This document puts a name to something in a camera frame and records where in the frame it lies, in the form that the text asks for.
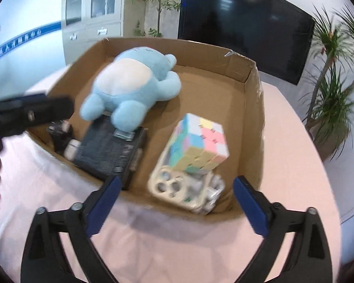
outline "cabinet drawer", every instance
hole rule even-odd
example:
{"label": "cabinet drawer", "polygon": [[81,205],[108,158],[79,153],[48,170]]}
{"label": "cabinet drawer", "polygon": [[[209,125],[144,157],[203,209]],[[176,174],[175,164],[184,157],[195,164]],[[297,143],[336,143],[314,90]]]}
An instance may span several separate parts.
{"label": "cabinet drawer", "polygon": [[86,27],[87,40],[121,36],[121,22],[94,24]]}
{"label": "cabinet drawer", "polygon": [[64,59],[66,65],[73,64],[88,49],[91,48],[98,40],[81,41],[75,43],[67,43],[64,45]]}
{"label": "cabinet drawer", "polygon": [[77,42],[85,41],[86,31],[85,27],[80,27],[79,29],[63,29],[62,30],[63,44],[75,44]]}

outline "rubik's cube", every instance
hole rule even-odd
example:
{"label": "rubik's cube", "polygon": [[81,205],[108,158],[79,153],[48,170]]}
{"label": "rubik's cube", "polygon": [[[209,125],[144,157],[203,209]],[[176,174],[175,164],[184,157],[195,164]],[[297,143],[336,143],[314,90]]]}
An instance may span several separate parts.
{"label": "rubik's cube", "polygon": [[197,173],[213,170],[228,156],[223,127],[215,122],[186,114],[177,125],[169,155],[174,170]]}

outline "black box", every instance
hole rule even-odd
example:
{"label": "black box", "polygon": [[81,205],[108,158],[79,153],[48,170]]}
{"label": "black box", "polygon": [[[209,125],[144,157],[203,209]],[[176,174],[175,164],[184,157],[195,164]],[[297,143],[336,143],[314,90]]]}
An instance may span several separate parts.
{"label": "black box", "polygon": [[86,132],[73,163],[92,176],[105,181],[120,177],[123,190],[128,190],[131,178],[143,155],[147,129],[139,127],[131,141],[114,136],[116,128],[110,117],[96,119]]}

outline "television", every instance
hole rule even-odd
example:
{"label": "television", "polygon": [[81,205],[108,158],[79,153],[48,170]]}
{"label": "television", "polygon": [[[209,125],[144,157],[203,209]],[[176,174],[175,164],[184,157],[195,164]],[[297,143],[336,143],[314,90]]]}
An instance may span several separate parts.
{"label": "television", "polygon": [[286,0],[181,0],[178,38],[229,48],[296,85],[313,28],[312,16]]}

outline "pink tablecloth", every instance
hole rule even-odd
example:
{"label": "pink tablecloth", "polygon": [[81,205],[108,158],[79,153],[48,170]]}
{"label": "pink tablecloth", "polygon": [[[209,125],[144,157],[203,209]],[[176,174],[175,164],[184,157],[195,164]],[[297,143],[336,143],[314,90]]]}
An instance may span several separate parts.
{"label": "pink tablecloth", "polygon": [[[54,73],[32,90],[47,90],[63,74]],[[269,84],[265,92],[265,166],[261,191],[286,208],[319,210],[327,234],[333,275],[340,259],[340,221],[324,167],[299,118],[281,93]],[[20,282],[21,257],[35,210],[69,208],[84,201],[95,187],[48,155],[27,135],[5,140],[0,185],[0,263]],[[75,274],[85,279],[72,246],[62,236]],[[268,277],[280,272],[291,244],[285,239]],[[203,225],[116,202],[93,242],[122,283],[233,283],[257,250],[261,237],[245,217]]]}

